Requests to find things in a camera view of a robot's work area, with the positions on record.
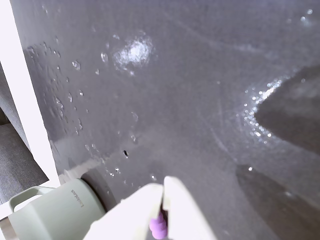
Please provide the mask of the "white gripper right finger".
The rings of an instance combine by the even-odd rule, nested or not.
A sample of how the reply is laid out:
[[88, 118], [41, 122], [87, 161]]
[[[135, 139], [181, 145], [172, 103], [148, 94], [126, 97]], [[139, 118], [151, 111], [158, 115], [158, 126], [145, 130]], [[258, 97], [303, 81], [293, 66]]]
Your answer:
[[177, 177], [164, 178], [162, 209], [167, 211], [167, 236], [170, 240], [217, 238], [195, 199]]

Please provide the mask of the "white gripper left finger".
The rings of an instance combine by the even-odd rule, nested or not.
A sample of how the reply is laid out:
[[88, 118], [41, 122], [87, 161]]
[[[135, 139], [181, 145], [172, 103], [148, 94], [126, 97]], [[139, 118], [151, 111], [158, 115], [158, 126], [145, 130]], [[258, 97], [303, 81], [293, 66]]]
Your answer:
[[163, 185], [149, 183], [122, 199], [99, 220], [94, 221], [85, 240], [144, 240], [150, 225], [162, 229]]

